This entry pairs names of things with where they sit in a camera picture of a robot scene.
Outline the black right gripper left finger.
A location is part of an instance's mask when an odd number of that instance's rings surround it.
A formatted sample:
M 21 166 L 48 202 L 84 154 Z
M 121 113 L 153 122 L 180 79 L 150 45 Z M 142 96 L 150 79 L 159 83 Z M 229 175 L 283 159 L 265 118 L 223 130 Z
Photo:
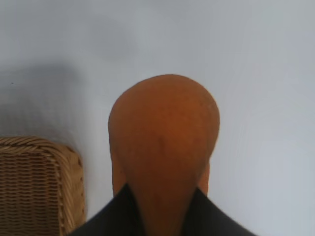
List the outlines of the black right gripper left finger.
M 131 189 L 125 184 L 94 217 L 70 236 L 144 236 L 145 231 Z

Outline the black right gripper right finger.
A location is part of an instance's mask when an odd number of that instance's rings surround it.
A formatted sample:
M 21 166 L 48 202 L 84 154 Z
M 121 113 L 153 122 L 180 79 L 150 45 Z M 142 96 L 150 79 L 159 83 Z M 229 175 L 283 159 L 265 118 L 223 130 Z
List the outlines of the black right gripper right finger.
M 196 189 L 183 224 L 185 236 L 253 236 Z

